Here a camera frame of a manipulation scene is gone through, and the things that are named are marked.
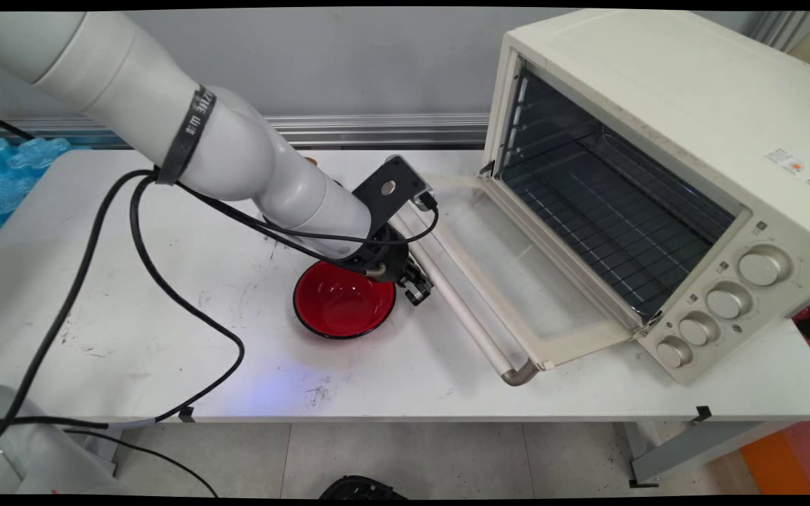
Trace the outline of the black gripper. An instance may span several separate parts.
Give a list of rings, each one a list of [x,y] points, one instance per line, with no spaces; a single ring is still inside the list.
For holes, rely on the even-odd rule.
[[[396,283],[405,276],[405,295],[413,306],[418,306],[430,296],[431,279],[415,257],[409,256],[409,245],[360,244],[348,257],[338,259],[342,268],[358,273],[364,278],[379,283]]]

